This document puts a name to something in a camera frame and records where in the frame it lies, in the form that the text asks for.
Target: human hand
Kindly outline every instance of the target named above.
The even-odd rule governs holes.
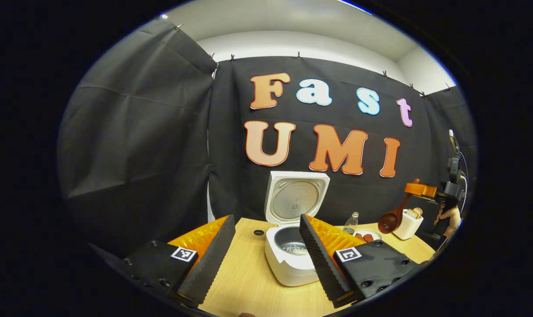
[[[437,225],[439,219],[445,218],[450,218],[450,220],[448,221],[448,227],[444,231],[443,235],[450,238],[452,237],[452,235],[454,235],[456,229],[458,229],[458,225],[462,221],[460,219],[460,211],[458,210],[458,206],[451,208],[444,213],[439,213],[437,215],[437,220],[434,222],[434,224]]]

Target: bread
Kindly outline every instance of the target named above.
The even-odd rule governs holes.
[[[417,219],[417,216],[418,216],[418,214],[413,209],[408,209],[407,210],[407,215],[409,215],[413,219]]]
[[[423,217],[423,210],[421,208],[419,208],[419,207],[414,208],[413,211],[415,211],[416,214],[417,214],[417,217],[415,219],[419,219],[419,218]]]

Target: screw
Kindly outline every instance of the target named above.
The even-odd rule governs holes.
[[[170,283],[166,279],[159,279],[162,286],[170,287]]]

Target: white wall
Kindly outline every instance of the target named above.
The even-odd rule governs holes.
[[[420,46],[400,59],[398,65],[413,88],[426,95],[447,89],[446,84],[450,87],[456,85],[444,67]]]
[[[400,67],[389,60],[349,42],[315,34],[290,31],[253,31],[232,33],[197,42],[214,60],[256,56],[300,56],[349,64],[382,74],[408,84]]]

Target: blue letter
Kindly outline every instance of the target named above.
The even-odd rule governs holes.
[[[321,80],[302,80],[300,87],[305,87],[296,93],[296,97],[303,103],[317,103],[320,106],[327,106],[333,100],[329,98],[329,86]]]
[[[359,109],[364,114],[371,114],[376,116],[380,112],[380,97],[374,90],[359,88],[357,90],[357,97],[361,100],[359,102]]]

